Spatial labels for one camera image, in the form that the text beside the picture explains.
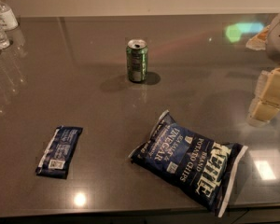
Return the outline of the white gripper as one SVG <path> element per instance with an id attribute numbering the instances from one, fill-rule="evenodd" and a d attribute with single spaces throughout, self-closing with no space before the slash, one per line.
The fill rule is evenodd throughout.
<path id="1" fill-rule="evenodd" d="M 245 46 L 252 50 L 266 50 L 268 57 L 280 64 L 280 12 L 270 26 L 250 38 Z M 251 126 L 261 127 L 280 111 L 280 67 L 260 73 L 254 95 L 246 120 Z"/>

